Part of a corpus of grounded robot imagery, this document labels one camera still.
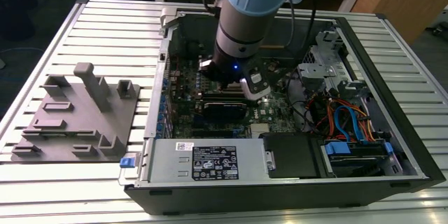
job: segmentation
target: aluminum slotted table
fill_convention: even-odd
[[[12,146],[20,141],[45,91],[48,74],[72,75],[77,62],[95,64],[108,83],[131,79],[140,91],[128,152],[143,149],[144,126],[161,36],[164,6],[200,5],[116,0],[75,4],[32,75],[0,123],[0,222],[73,223],[159,221],[168,223],[445,223],[448,183],[413,194],[395,195],[367,207],[237,212],[221,215],[151,216],[123,192],[117,163],[13,164]],[[448,176],[448,95],[388,20],[373,14],[320,12],[344,16],[365,47],[409,121]],[[136,177],[127,169],[124,178]]]

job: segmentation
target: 3d printed tray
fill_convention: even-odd
[[[48,77],[48,95],[12,150],[13,161],[119,161],[127,152],[140,86],[131,80],[108,85],[91,63],[76,64],[73,74],[83,84]]]

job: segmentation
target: blue latch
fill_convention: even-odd
[[[348,148],[347,142],[331,142],[325,144],[327,155],[331,154],[349,154],[351,149]]]
[[[120,168],[133,168],[135,167],[135,157],[123,157],[120,160]]]
[[[393,153],[393,147],[392,147],[391,143],[385,142],[384,147],[385,147],[387,154],[392,154]]]

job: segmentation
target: warning label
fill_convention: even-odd
[[[237,179],[236,146],[193,147],[193,180]]]

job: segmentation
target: wire bundle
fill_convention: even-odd
[[[327,103],[325,105],[327,114],[316,123],[315,128],[324,128],[323,125],[327,125],[327,127],[321,129],[321,132],[323,133],[327,132],[325,137],[328,140],[337,139],[337,140],[345,140],[348,142],[349,141],[356,142],[356,140],[375,141],[375,137],[372,135],[369,117],[356,105],[351,104],[348,101],[340,98],[333,98],[328,96],[313,96],[309,102],[305,103],[307,104],[305,108],[309,109],[309,107],[316,101],[324,101]],[[341,111],[345,111],[349,114],[348,119],[352,119],[353,132],[356,138],[349,136],[345,130],[347,124],[345,123],[340,124]]]

